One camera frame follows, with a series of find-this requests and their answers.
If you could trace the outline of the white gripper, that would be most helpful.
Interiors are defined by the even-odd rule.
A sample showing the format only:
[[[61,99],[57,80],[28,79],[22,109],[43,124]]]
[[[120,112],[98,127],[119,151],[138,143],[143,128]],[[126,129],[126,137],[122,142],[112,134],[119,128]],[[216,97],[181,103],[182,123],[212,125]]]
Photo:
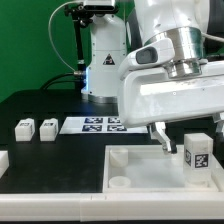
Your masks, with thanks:
[[[177,79],[170,79],[162,67],[132,71],[120,83],[118,113],[127,128],[149,124],[165,154],[176,154],[177,147],[164,122],[214,114],[219,146],[224,143],[224,61],[203,65],[199,76]]]

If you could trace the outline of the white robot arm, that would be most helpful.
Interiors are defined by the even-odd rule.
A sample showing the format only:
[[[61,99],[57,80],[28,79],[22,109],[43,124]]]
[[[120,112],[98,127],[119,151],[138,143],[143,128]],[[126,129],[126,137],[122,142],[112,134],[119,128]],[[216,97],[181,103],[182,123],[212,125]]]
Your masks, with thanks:
[[[134,0],[127,21],[109,18],[115,0],[85,0],[93,14],[88,96],[115,101],[121,123],[147,126],[172,152],[165,124],[211,116],[224,137],[224,0]]]

